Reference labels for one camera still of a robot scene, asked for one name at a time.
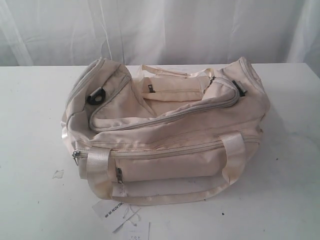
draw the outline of canvas bag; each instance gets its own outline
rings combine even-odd
[[[100,58],[69,94],[62,138],[101,199],[193,202],[239,179],[269,108],[243,57],[196,73],[142,65],[135,79],[123,64]]]

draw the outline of tabletop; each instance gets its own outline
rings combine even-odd
[[[224,65],[170,65],[196,72]],[[259,150],[217,196],[143,206],[150,240],[312,240],[320,236],[320,79],[305,63],[253,64],[271,108]],[[0,239],[119,240],[92,209],[61,140],[68,93],[84,66],[0,67]],[[134,76],[138,67],[128,66]],[[63,170],[62,178],[53,178]]]

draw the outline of label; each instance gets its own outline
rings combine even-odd
[[[117,230],[125,221],[140,210],[138,206],[131,205],[129,207],[127,203],[112,200],[101,200],[92,209],[110,232]]]
[[[126,222],[123,226],[123,240],[149,240],[148,221]]]

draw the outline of white backdrop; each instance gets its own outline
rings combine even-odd
[[[0,0],[0,66],[306,62],[320,0]]]

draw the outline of bag handle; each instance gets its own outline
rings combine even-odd
[[[156,74],[156,75],[168,75],[168,76],[174,76],[174,77],[182,77],[186,79],[198,77],[202,73],[205,73],[209,78],[212,78],[215,75],[214,70],[212,68],[206,68],[201,71],[197,71],[195,73],[186,73],[186,72],[166,70],[160,67],[141,65],[137,73],[137,76],[139,79],[144,78],[143,71],[147,71],[151,74]]]
[[[210,190],[172,194],[172,195],[155,195],[155,196],[117,196],[112,199],[133,205],[164,205],[188,203],[211,198],[234,184],[245,169],[247,156],[246,145],[241,133],[226,134],[220,136],[226,152],[226,165],[222,169],[222,176],[225,183],[214,187]]]

